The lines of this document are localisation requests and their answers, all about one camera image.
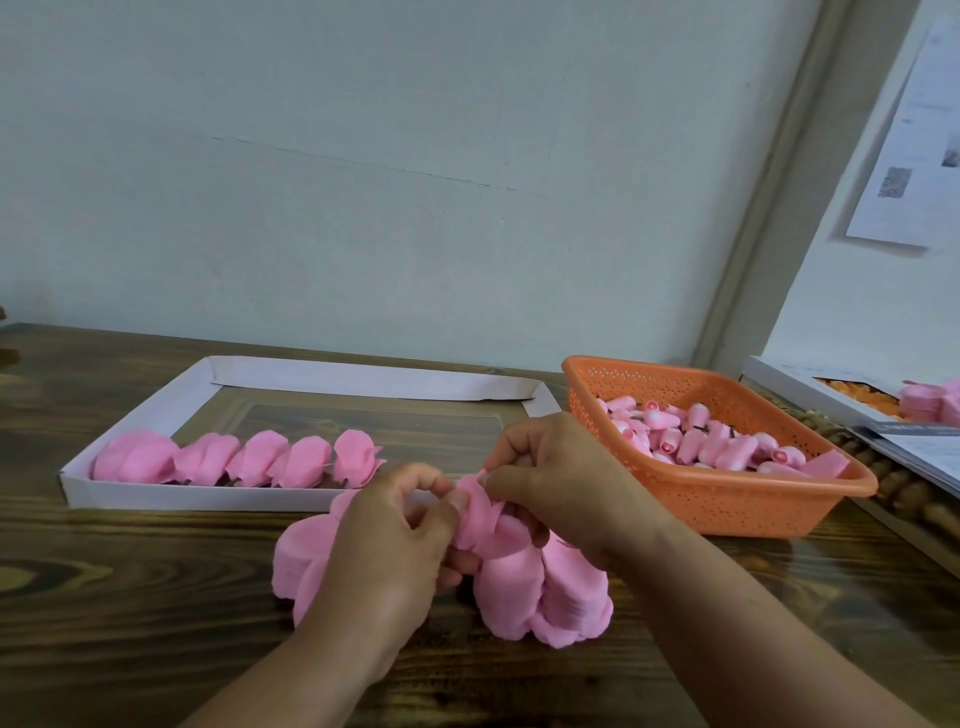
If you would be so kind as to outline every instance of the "orange basket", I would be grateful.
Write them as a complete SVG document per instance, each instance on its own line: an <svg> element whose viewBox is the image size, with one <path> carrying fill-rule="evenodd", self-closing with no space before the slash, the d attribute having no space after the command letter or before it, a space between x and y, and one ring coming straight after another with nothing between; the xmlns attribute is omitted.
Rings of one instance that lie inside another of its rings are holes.
<svg viewBox="0 0 960 728"><path fill-rule="evenodd" d="M756 392L713 372L594 356L570 356L563 366L570 412L667 510L700 533L805 536L843 496L876 492L874 474L845 452L850 465L833 480L688 468L645 457L627 443L596 398L630 395L683 409L702 402L711 417L740 432L767 432L807 458L835 448Z"/></svg>

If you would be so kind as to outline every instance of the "person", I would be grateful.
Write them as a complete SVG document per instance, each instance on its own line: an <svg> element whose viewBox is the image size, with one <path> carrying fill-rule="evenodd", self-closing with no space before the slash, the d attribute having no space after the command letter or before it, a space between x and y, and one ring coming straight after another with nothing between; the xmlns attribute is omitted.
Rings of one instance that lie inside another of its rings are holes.
<svg viewBox="0 0 960 728"><path fill-rule="evenodd" d="M750 574L671 516L568 414L506 428L484 487L630 589L707 723L750 728L929 725L833 651ZM440 500L409 509L415 489ZM183 724L340 726L424 622L438 586L476 570L449 548L467 494L405 465L357 496L297 631Z"/></svg>

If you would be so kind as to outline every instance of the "white box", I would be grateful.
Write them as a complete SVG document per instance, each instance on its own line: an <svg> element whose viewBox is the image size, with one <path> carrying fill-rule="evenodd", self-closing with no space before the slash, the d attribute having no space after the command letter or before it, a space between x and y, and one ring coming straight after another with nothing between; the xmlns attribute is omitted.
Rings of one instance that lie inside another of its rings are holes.
<svg viewBox="0 0 960 728"><path fill-rule="evenodd" d="M521 400L530 417L560 412L547 386L516 376L374 367L253 356L209 356L137 406L60 471L71 508L156 511L329 510L339 488L229 488L90 480L93 460L120 435L151 429L173 435L222 387L273 389L397 400Z"/></svg>
<svg viewBox="0 0 960 728"><path fill-rule="evenodd" d="M895 418L846 397L817 380L821 378L862 382L891 397L898 396L897 392L902 385L892 386L862 372L838 367L780 364L760 356L751 356L744 362L743 376L798 407L816 410L845 427L870 422L897 422Z"/></svg>

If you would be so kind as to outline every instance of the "wooden table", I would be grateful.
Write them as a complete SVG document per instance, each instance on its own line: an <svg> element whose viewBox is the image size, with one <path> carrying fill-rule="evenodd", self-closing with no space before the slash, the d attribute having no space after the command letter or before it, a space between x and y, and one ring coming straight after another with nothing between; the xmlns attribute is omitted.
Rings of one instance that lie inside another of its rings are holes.
<svg viewBox="0 0 960 728"><path fill-rule="evenodd" d="M290 633L271 555L297 516L70 512L55 479L217 353L410 363L0 328L0 724L173 725ZM565 401L561 375L537 376ZM849 502L805 539L717 543L850 660L960 726L960 581ZM615 580L612 595L609 631L562 651L497 640L463 600L440 597L351 725L703 725Z"/></svg>

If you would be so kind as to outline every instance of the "qr code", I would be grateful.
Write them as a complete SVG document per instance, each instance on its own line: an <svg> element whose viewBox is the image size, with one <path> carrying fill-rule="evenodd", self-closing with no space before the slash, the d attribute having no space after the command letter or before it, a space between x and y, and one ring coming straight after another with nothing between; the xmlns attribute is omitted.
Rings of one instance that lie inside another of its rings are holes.
<svg viewBox="0 0 960 728"><path fill-rule="evenodd" d="M883 184L880 186L878 197L903 197L906 192L906 184L910 182L912 169L906 167L890 167L887 170L887 176L883 178Z"/></svg>

